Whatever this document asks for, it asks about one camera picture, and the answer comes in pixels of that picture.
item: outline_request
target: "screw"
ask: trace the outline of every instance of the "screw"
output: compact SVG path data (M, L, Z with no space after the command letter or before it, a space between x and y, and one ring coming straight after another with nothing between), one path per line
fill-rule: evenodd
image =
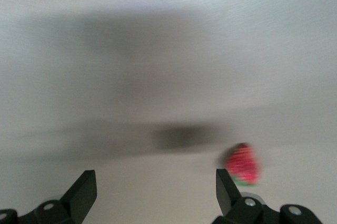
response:
M44 207L43 207L43 210L49 210L49 209L52 209L54 207L54 204L50 203L50 204L46 204Z
M246 203L247 206L250 207L254 207L256 205L255 201L252 199L246 199L244 202Z
M0 213L0 220L3 220L7 217L6 213Z
M291 212L293 215L302 214L301 210L298 207L291 206L291 207L288 207L288 209L289 209L289 212Z

